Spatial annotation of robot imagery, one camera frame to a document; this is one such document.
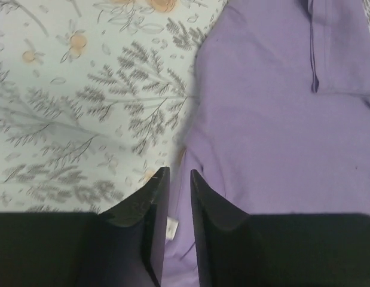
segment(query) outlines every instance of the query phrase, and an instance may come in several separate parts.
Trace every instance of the floral tablecloth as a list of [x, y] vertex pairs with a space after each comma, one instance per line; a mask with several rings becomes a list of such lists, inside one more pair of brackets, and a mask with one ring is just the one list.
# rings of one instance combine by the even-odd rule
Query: floral tablecloth
[[0, 211], [100, 212], [174, 166], [226, 0], [0, 0]]

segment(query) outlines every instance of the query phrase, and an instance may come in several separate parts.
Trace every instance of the white tag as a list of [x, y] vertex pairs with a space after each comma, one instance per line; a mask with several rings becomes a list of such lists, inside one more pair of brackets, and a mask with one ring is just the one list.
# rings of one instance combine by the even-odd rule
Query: white tag
[[167, 225], [166, 225], [166, 239], [173, 240], [174, 236], [177, 232], [178, 228], [178, 220], [174, 218], [168, 217], [167, 218]]

